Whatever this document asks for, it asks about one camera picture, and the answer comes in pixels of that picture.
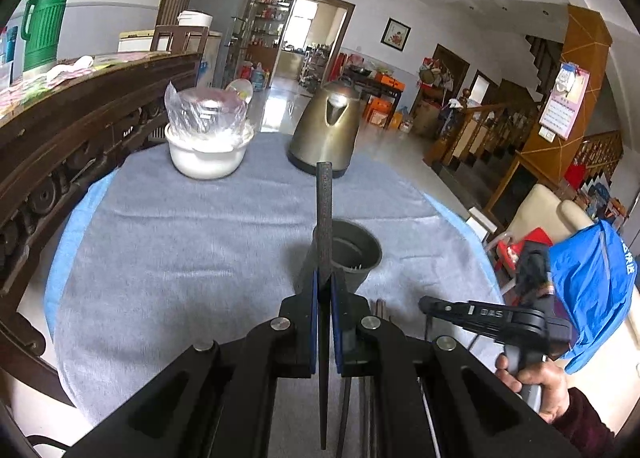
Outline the right hand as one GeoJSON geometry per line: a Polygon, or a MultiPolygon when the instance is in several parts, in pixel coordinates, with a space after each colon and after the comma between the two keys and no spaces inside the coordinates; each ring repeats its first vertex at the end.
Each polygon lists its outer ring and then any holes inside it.
{"type": "Polygon", "coordinates": [[[565,415],[570,408],[570,393],[566,373],[552,362],[530,365],[516,376],[508,371],[509,360],[504,354],[496,359],[495,375],[512,392],[521,393],[524,386],[541,387],[541,404],[538,415],[551,424],[565,415]]]}

